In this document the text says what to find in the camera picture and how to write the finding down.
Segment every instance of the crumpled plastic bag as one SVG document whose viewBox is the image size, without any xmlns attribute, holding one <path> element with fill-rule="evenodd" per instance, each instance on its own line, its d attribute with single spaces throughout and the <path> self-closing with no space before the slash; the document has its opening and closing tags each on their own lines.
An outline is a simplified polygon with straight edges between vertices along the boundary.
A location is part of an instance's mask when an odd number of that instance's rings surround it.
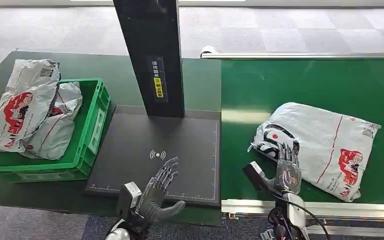
<svg viewBox="0 0 384 240">
<path fill-rule="evenodd" d="M 21 154 L 32 159 L 60 159 L 72 138 L 74 120 L 82 100 L 78 82 L 60 84 L 49 116 L 25 144 L 26 151 Z"/>
<path fill-rule="evenodd" d="M 16 59 L 0 98 L 0 151 L 24 152 L 48 116 L 61 79 L 59 63 L 50 59 Z"/>
<path fill-rule="evenodd" d="M 359 198 L 360 183 L 380 125 L 328 110 L 288 102 L 256 131 L 248 151 L 279 159 L 279 144 L 292 146 L 302 178 L 337 198 Z"/>
</svg>

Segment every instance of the black vertical stand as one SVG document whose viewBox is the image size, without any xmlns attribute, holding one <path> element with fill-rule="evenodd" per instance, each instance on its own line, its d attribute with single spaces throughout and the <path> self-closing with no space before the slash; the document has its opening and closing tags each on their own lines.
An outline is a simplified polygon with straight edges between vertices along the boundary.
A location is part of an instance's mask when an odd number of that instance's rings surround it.
<svg viewBox="0 0 384 240">
<path fill-rule="evenodd" d="M 177 0 L 113 0 L 148 116 L 185 115 Z"/>
<path fill-rule="evenodd" d="M 177 0 L 113 1 L 145 107 L 115 108 L 85 192 L 118 197 L 130 182 L 143 190 L 178 157 L 165 200 L 220 207 L 221 114 L 185 110 Z"/>
</svg>

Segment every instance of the robotic hand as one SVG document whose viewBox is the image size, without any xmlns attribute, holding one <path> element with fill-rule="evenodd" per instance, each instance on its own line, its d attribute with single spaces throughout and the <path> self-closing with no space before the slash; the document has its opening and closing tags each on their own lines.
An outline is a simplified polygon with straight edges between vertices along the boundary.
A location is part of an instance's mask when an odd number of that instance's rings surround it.
<svg viewBox="0 0 384 240">
<path fill-rule="evenodd" d="M 171 207 L 161 207 L 167 187 L 179 174 L 176 169 L 178 160 L 178 157 L 168 160 L 157 174 L 151 177 L 143 194 L 134 182 L 121 188 L 117 212 L 121 213 L 122 218 L 105 240 L 146 239 L 146 232 L 151 224 L 160 223 L 185 208 L 184 201 L 178 201 Z"/>
<path fill-rule="evenodd" d="M 275 178 L 267 178 L 255 161 L 243 168 L 257 191 L 265 190 L 276 198 L 275 207 L 268 214 L 268 221 L 273 228 L 261 234 L 263 240 L 310 240 L 306 229 L 308 210 L 305 209 L 305 202 L 297 195 L 301 188 L 299 166 L 291 147 L 279 144 Z"/>
</svg>

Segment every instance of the silver metal bar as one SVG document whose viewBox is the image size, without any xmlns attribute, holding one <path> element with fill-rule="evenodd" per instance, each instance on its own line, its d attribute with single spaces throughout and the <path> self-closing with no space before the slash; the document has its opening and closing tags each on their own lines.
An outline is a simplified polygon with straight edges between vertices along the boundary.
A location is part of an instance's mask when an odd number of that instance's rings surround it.
<svg viewBox="0 0 384 240">
<path fill-rule="evenodd" d="M 202 59 L 261 60 L 261 59 L 384 59 L 384 53 L 202 53 Z"/>
<path fill-rule="evenodd" d="M 384 228 L 355 227 L 355 226 L 326 226 L 329 235 L 354 236 L 354 237 L 378 237 L 384 238 Z M 319 225 L 307 227 L 308 234 L 324 235 Z"/>
<path fill-rule="evenodd" d="M 221 201 L 221 212 L 267 215 L 274 206 L 274 201 L 227 199 Z M 384 204 L 306 202 L 305 208 L 324 219 L 384 221 Z"/>
</svg>

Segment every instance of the barcode label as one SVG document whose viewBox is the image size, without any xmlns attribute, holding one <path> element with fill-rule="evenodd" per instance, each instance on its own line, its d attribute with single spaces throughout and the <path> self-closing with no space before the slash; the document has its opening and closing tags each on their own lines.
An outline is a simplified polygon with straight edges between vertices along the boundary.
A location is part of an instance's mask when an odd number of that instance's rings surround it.
<svg viewBox="0 0 384 240">
<path fill-rule="evenodd" d="M 41 77 L 51 77 L 53 72 L 54 72 L 54 70 L 52 70 L 52 69 L 42 68 L 42 70 L 40 70 L 40 76 Z"/>
<path fill-rule="evenodd" d="M 361 134 L 363 134 L 366 137 L 373 139 L 373 131 L 370 128 L 364 128 L 363 132 Z"/>
</svg>

